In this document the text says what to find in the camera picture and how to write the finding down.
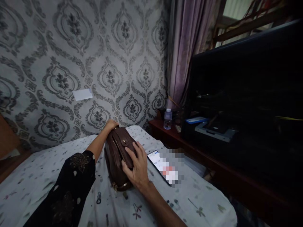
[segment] damask pattern wallpaper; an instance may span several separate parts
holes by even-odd
[[[0,0],[0,112],[34,151],[166,105],[169,0]],[[75,101],[72,91],[93,98]]]

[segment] white paper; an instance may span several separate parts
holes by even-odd
[[[73,91],[73,95],[76,101],[92,98],[91,89],[82,89],[82,90]]]
[[[5,155],[2,159],[0,159],[1,161],[7,158],[11,158],[14,156],[20,155],[19,151],[17,149],[12,150],[10,153],[8,153],[7,155]]]

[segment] bed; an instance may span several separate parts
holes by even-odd
[[[140,126],[130,126],[127,131],[147,153],[169,152]],[[83,152],[95,137],[91,135],[34,153],[22,162],[0,184],[0,226],[23,226],[53,187],[65,159]],[[221,191],[187,165],[181,166],[179,172],[184,180],[174,188],[169,187],[148,163],[149,179],[187,226],[236,226],[235,210]],[[126,192],[115,192],[112,188],[104,151],[96,164],[95,175],[79,226],[157,226],[149,206],[135,188]]]

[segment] plastic bottle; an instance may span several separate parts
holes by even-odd
[[[166,112],[164,114],[164,128],[170,129],[171,128],[171,119],[172,119],[173,113],[171,109],[166,109]]]

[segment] phone screen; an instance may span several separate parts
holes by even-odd
[[[173,180],[178,179],[178,171],[175,171],[175,167],[169,166],[168,162],[164,162],[158,151],[148,154],[147,157],[170,186],[174,183]]]

